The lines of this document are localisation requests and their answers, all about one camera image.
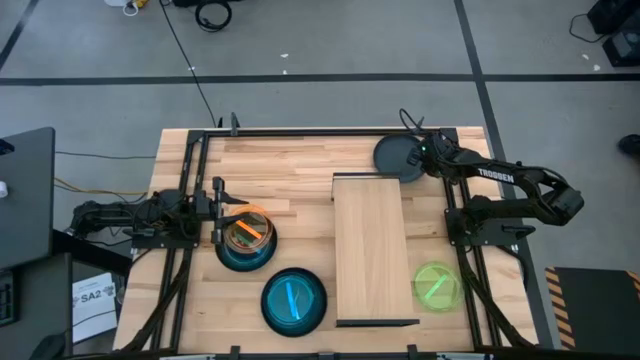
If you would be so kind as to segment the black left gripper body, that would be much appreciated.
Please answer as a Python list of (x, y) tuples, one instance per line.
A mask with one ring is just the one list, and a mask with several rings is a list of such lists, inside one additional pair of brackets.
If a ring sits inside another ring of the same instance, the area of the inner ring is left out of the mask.
[[(222, 195), (225, 190), (225, 182), (221, 177), (212, 179), (213, 197), (206, 195), (204, 190), (198, 190), (193, 195), (195, 214), (200, 221), (213, 221), (214, 223), (223, 216)], [(220, 244), (221, 229), (216, 223), (211, 231), (211, 243)]]

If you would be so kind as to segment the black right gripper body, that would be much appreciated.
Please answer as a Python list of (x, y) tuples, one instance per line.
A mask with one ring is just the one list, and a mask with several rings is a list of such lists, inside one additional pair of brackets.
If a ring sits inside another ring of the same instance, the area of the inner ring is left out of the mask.
[(451, 157), (458, 147), (458, 136), (449, 130), (431, 130), (433, 147), (421, 148), (424, 152), (422, 170), (432, 177), (457, 177), (457, 171), (451, 165)]

